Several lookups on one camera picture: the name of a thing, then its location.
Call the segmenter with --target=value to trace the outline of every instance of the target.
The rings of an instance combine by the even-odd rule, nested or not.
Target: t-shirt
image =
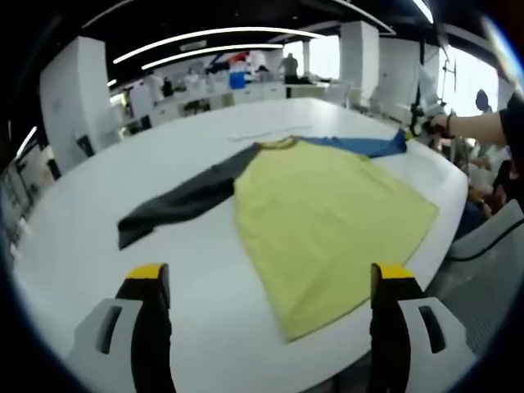
[[[294,57],[285,57],[282,60],[284,67],[284,74],[286,76],[296,76],[296,69],[298,68],[298,61]]]
[[[406,149],[404,132],[257,143],[123,218],[120,248],[234,197],[238,236],[295,340],[369,299],[371,265],[404,264],[433,225],[438,207],[369,158]]]

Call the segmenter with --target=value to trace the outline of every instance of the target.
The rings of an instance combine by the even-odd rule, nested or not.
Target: person's arm
[[[448,116],[437,115],[431,125],[447,126]],[[494,143],[499,146],[507,144],[499,113],[486,113],[474,117],[452,116],[449,119],[447,134],[455,137],[474,138],[480,143]]]
[[[469,162],[471,164],[475,164],[479,168],[486,168],[487,170],[491,170],[490,161],[486,157],[472,158]]]

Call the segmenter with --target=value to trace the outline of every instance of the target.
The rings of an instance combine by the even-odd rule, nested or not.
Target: oval table
[[[309,99],[235,106],[174,120],[85,161],[42,197],[20,240],[15,277],[45,341],[63,358],[78,323],[115,295],[135,266],[170,270],[171,370],[181,393],[296,393],[370,350],[369,302],[287,343],[233,222],[234,198],[184,224],[158,228],[123,251],[116,223],[131,209],[254,141],[289,134],[392,138],[394,127]],[[426,288],[449,249],[467,178],[416,141],[375,160],[439,206],[407,268]]]

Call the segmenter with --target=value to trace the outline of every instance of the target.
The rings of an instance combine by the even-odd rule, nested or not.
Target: window
[[[282,52],[284,57],[286,57],[288,53],[292,53],[293,57],[295,57],[298,62],[296,73],[298,75],[304,74],[304,43],[302,43],[302,41],[287,43],[284,45]]]
[[[337,35],[309,41],[309,72],[323,78],[340,78],[341,49]]]
[[[474,116],[481,112],[477,109],[475,100],[480,89],[486,92],[489,104],[493,111],[499,105],[499,76],[491,65],[477,59],[473,55],[451,47],[449,57],[452,63],[457,61],[457,89],[455,91],[455,75],[446,72],[444,81],[444,71],[439,73],[438,93],[447,102],[446,111],[449,113],[454,109],[459,116]],[[445,54],[441,53],[440,68],[444,67]],[[448,70],[453,70],[454,66],[446,64]]]

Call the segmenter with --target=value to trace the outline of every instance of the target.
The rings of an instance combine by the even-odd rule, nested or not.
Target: white pillar
[[[266,51],[265,54],[265,64],[268,67],[268,70],[271,72],[277,72],[280,62],[284,58],[282,49],[275,49],[274,51]]]
[[[341,79],[361,92],[361,105],[367,105],[378,86],[378,29],[363,21],[341,26]]]
[[[304,41],[304,75],[309,73],[309,40]]]
[[[43,123],[63,174],[86,159],[76,144],[78,136],[87,135],[95,153],[106,147],[109,98],[102,41],[78,37],[42,71]]]

